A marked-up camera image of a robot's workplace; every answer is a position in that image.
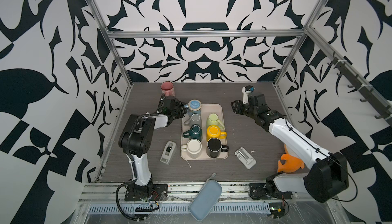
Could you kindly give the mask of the pink ceramic mug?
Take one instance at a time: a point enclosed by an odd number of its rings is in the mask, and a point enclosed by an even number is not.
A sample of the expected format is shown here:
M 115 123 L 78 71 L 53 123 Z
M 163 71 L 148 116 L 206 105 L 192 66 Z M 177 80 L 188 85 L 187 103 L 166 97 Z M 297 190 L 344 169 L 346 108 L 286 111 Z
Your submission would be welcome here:
M 162 94 L 166 97 L 166 96 L 173 96 L 175 97 L 175 88 L 174 88 L 174 84 L 172 82 L 166 81 L 163 82 L 160 86 Z

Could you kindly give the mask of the light blue butterfly mug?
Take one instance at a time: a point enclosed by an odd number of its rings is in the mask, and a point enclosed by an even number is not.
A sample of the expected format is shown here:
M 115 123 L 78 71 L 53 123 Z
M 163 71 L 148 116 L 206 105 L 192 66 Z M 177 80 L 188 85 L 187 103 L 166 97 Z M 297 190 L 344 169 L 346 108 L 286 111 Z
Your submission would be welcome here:
M 185 107 L 187 108 L 187 114 L 189 117 L 193 114 L 201 115 L 202 113 L 202 103 L 197 99 L 190 100 Z

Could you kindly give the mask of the grey ceramic mug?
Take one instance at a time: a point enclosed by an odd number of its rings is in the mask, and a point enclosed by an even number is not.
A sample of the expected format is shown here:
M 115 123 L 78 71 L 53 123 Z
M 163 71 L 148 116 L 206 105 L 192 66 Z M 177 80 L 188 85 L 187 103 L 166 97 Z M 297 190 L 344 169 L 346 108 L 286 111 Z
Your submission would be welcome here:
M 202 118 L 199 114 L 194 113 L 190 116 L 190 118 L 184 122 L 183 124 L 186 127 L 192 127 L 193 125 L 198 125 L 200 128 L 202 128 Z

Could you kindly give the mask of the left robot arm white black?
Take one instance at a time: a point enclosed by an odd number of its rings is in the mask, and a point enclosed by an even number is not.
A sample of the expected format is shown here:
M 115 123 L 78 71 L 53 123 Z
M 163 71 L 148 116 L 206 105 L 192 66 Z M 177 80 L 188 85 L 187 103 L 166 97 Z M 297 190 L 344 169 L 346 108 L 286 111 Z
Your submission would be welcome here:
M 156 111 L 129 116 L 118 145 L 129 159 L 135 185 L 146 187 L 152 183 L 147 153 L 154 131 L 168 127 L 174 120 L 185 117 L 187 110 L 186 103 L 174 96 L 162 95 Z

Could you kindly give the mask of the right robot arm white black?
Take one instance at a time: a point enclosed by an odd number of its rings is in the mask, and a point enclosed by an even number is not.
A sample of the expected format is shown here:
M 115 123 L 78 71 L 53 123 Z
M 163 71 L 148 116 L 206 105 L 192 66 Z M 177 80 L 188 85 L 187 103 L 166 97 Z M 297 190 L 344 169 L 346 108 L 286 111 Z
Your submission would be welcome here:
M 284 192 L 298 192 L 324 203 L 348 189 L 350 175 L 346 158 L 308 139 L 280 112 L 269 108 L 262 93 L 247 90 L 242 100 L 231 102 L 231 107 L 234 113 L 252 118 L 282 141 L 309 170 L 306 174 L 277 172 L 266 179 L 261 196 L 278 198 Z

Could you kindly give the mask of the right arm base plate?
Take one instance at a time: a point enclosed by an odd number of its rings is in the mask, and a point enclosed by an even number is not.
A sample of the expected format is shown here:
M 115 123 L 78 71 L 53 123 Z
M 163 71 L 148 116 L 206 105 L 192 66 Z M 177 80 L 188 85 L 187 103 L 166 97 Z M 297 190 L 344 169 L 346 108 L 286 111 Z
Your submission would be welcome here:
M 283 172 L 278 172 L 270 177 L 267 177 L 265 183 L 250 183 L 250 198 L 253 200 L 292 199 L 292 192 L 279 191 L 273 181 L 275 177 L 281 174 L 283 174 Z

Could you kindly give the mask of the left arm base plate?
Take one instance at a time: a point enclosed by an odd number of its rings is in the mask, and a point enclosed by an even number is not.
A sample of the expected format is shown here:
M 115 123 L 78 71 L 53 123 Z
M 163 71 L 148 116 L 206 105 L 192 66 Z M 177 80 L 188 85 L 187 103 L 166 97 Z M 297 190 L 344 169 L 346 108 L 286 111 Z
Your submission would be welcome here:
M 160 200 L 162 197 L 167 196 L 167 192 L 167 184 L 155 184 L 152 180 L 146 186 L 136 185 L 134 181 L 127 182 L 125 201 Z

